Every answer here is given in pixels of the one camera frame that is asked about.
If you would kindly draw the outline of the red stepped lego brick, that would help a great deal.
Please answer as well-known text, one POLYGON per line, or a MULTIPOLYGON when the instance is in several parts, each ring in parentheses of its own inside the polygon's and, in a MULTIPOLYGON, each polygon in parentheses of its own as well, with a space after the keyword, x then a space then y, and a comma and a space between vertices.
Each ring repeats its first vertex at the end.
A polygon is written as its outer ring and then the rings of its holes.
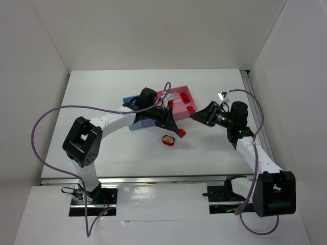
POLYGON ((178 132, 180 135, 182 135, 183 137, 186 135, 186 131, 182 128, 179 129, 179 132, 178 132))

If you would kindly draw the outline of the red flower printed lego piece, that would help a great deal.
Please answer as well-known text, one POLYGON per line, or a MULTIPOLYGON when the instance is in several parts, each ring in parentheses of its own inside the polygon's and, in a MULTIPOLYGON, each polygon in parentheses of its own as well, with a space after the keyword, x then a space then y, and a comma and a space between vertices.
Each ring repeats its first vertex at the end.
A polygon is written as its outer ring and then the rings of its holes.
POLYGON ((168 146, 173 146, 175 142, 172 141, 172 136, 164 135, 162 137, 162 143, 168 146))

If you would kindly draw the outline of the small red square lego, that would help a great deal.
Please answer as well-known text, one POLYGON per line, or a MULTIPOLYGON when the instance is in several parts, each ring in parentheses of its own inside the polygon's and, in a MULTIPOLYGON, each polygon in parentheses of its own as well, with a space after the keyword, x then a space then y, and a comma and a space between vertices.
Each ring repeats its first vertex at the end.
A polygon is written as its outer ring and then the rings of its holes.
POLYGON ((192 106, 187 106, 187 111, 190 115, 195 114, 196 110, 192 106))

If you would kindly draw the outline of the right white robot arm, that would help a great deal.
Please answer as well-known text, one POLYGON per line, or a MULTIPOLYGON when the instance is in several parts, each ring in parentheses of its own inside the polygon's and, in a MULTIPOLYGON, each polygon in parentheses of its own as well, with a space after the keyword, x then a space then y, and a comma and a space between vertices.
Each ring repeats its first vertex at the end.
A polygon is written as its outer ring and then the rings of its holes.
POLYGON ((211 102, 190 118, 208 127, 227 129, 227 139, 254 171, 255 182, 240 177, 231 180, 233 193, 248 197, 259 217, 293 214, 296 211, 296 178, 291 171, 282 170, 254 139, 247 125, 248 106, 232 103, 229 112, 211 102))

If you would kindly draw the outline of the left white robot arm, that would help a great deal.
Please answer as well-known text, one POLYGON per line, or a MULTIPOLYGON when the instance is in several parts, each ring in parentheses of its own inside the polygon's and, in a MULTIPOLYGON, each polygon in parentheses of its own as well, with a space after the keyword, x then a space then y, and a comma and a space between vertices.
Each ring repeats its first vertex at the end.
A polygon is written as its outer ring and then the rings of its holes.
POLYGON ((79 180, 79 189, 95 203, 101 195, 101 183, 97 177, 95 160, 99 154, 103 138, 118 129, 135 124, 143 119, 151 119, 159 128, 172 131, 182 138, 183 129, 178 128, 171 107, 153 107, 157 92, 144 88, 140 95, 119 108, 119 112, 86 119, 78 117, 63 143, 63 150, 72 160, 79 180))

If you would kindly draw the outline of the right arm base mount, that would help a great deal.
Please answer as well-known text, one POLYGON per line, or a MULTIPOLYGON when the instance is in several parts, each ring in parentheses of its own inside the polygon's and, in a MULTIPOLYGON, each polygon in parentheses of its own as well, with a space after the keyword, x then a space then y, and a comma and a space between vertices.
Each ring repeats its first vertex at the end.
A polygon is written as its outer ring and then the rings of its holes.
POLYGON ((210 214, 233 214, 245 198, 232 191, 231 181, 238 178, 248 179, 252 175, 214 175, 205 176, 207 188, 203 197, 207 198, 210 214))

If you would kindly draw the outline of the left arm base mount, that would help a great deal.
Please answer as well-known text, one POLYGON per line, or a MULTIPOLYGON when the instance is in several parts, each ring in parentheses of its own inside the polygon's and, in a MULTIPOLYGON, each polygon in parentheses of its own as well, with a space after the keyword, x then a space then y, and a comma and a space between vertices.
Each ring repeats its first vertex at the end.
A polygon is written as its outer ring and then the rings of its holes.
MULTIPOLYGON (((64 194, 69 194, 72 197, 68 215, 70 217, 85 216, 85 199, 82 191, 80 191, 78 187, 62 187, 61 192, 64 194)), ((95 197, 94 200, 87 197, 86 203, 88 216, 96 217, 101 212, 103 212, 103 216, 116 216, 117 198, 117 187, 102 188, 100 195, 95 197)))

